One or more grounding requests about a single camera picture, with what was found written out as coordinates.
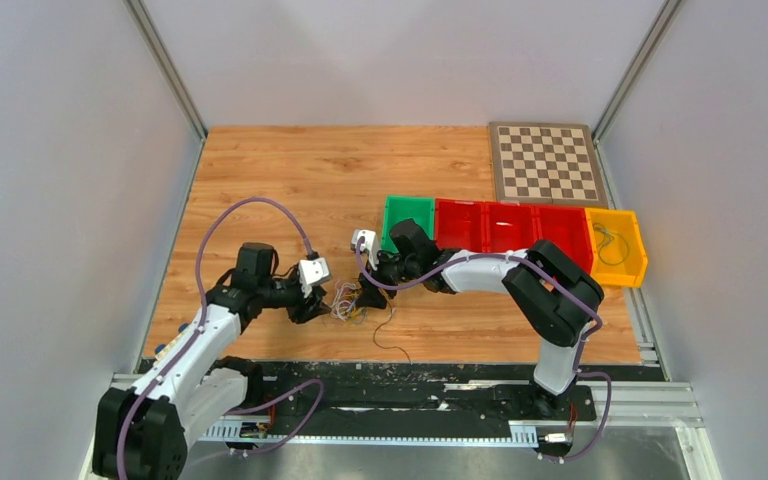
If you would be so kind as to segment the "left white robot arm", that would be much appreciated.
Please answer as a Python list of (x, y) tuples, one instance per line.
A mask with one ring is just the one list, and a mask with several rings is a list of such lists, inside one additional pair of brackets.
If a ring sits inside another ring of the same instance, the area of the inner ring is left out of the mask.
[(285, 309), (303, 324), (324, 315), (324, 257), (311, 251), (289, 272), (275, 273), (275, 249), (247, 242), (234, 267), (205, 291), (194, 319), (127, 388), (109, 388), (96, 414), (91, 469), (108, 479), (176, 479), (192, 446), (226, 412), (260, 410), (260, 367), (223, 357), (266, 309)]

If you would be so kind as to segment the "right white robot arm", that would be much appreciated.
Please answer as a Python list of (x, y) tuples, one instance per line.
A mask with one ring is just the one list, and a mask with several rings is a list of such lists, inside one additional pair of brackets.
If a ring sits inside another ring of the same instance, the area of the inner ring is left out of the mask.
[(398, 222), (390, 236), (394, 253), (381, 249), (372, 230), (353, 233), (361, 306), (383, 308), (397, 292), (417, 285), (448, 295), (506, 295), (541, 339), (533, 408), (552, 418), (569, 407), (583, 345), (603, 324), (598, 309), (605, 293), (593, 277), (546, 239), (504, 252), (441, 248), (412, 219)]

